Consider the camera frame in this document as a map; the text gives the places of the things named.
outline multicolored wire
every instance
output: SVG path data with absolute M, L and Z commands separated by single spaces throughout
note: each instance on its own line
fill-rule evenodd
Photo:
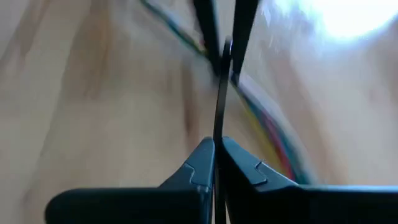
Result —
M 155 17 L 163 21 L 182 42 L 197 54 L 207 58 L 206 50 L 201 44 L 197 44 L 165 11 L 148 0 L 140 1 Z M 267 151 L 267 160 L 272 161 L 277 166 L 274 169 L 279 170 L 298 184 L 309 184 L 310 180 L 296 155 L 296 148 L 289 141 L 281 126 L 267 112 L 266 108 L 261 108 L 261 106 L 253 103 L 238 86 L 234 84 L 232 86 L 241 98 L 253 127 L 262 136 L 262 145 L 264 150 Z

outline red wire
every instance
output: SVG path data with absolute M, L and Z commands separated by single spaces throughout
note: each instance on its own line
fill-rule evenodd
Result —
M 280 162 L 285 167 L 288 178 L 290 178 L 291 180 L 294 180 L 294 174 L 293 174 L 292 168 L 290 166 L 289 159 L 287 158 L 287 156 L 285 155 L 285 153 L 282 150 L 283 144 L 278 137 L 276 128 L 275 128 L 274 124 L 272 123 L 272 121 L 269 119 L 267 113 L 264 113 L 264 116 L 265 116 L 264 121 L 266 123 L 266 126 L 268 127 L 269 135 L 271 136 L 271 141 L 275 145 L 276 152 L 280 159 Z

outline bright light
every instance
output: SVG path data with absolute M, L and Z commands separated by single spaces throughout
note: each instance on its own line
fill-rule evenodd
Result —
M 397 0 L 275 0 L 275 4 L 284 15 L 297 7 L 317 30 L 342 39 L 380 28 L 398 12 Z

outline wooden surface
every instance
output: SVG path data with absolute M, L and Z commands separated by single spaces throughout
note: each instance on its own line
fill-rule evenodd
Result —
M 162 4 L 194 27 L 185 1 Z M 0 6 L 1 223 L 43 223 L 51 197 L 74 187 L 159 185 L 212 134 L 208 64 L 138 1 Z M 234 7 L 217 11 L 223 42 Z M 319 182 L 397 184 L 396 25 L 351 44 L 308 27 L 259 9 L 243 85 L 259 88 Z M 231 90 L 225 134 L 266 160 Z
M 212 135 L 208 64 L 137 1 L 34 0 L 16 33 L 0 67 L 1 223 L 43 223 L 70 188 L 159 185 Z M 225 118 L 265 159 L 234 91 Z

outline yellow wire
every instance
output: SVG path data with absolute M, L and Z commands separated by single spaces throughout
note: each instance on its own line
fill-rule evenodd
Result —
M 286 176 L 287 172 L 283 168 L 283 165 L 282 165 L 281 161 L 279 160 L 278 155 L 276 154 L 276 148 L 274 147 L 274 145 L 269 140 L 268 135 L 265 133 L 264 129 L 259 124 L 256 116 L 250 110 L 249 105 L 246 103 L 246 101 L 241 96 L 239 91 L 236 90 L 236 89 L 235 89 L 235 91 L 238 94 L 239 98 L 241 99 L 241 102 L 242 102 L 242 104 L 244 106 L 244 109 L 245 109 L 245 113 L 248 116 L 248 119 L 249 119 L 249 121 L 251 123 L 251 126 L 254 128 L 255 132 L 258 135 L 258 138 L 260 140 L 261 149 L 264 152 L 265 157 L 267 158 L 266 162 L 268 163 L 268 165 L 270 165 L 277 172 L 280 172 L 281 174 Z

